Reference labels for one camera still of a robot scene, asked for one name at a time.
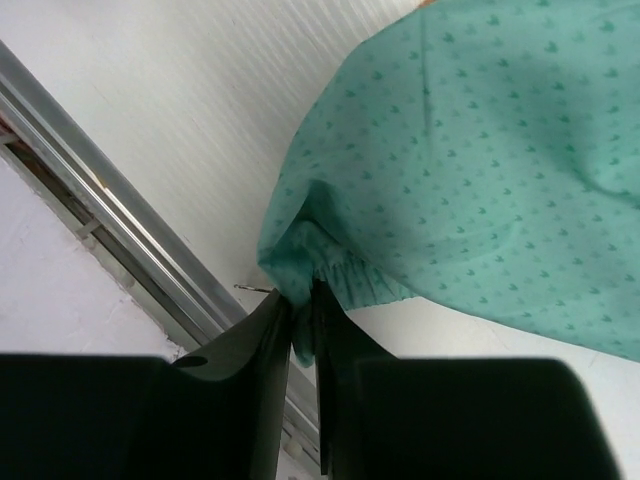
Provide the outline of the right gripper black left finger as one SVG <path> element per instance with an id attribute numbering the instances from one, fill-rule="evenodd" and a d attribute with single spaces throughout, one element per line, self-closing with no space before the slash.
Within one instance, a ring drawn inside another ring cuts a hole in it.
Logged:
<path id="1" fill-rule="evenodd" d="M 290 304 L 169 362 L 151 356 L 5 354 L 5 479 L 272 479 L 291 341 Z"/>

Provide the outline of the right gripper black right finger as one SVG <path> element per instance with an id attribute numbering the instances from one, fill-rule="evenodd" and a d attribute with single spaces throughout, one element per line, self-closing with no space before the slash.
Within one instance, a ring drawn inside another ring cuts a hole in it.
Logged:
<path id="1" fill-rule="evenodd" d="M 578 377 L 544 358 L 400 359 L 318 282 L 320 468 L 331 479 L 616 479 Z"/>

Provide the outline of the orange and teal jacket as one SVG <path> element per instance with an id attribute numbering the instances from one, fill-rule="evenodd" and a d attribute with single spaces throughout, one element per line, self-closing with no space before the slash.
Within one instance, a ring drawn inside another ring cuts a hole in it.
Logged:
<path id="1" fill-rule="evenodd" d="M 423 297 L 639 357 L 639 5 L 438 1 L 294 135 L 257 260 L 293 304 Z"/>

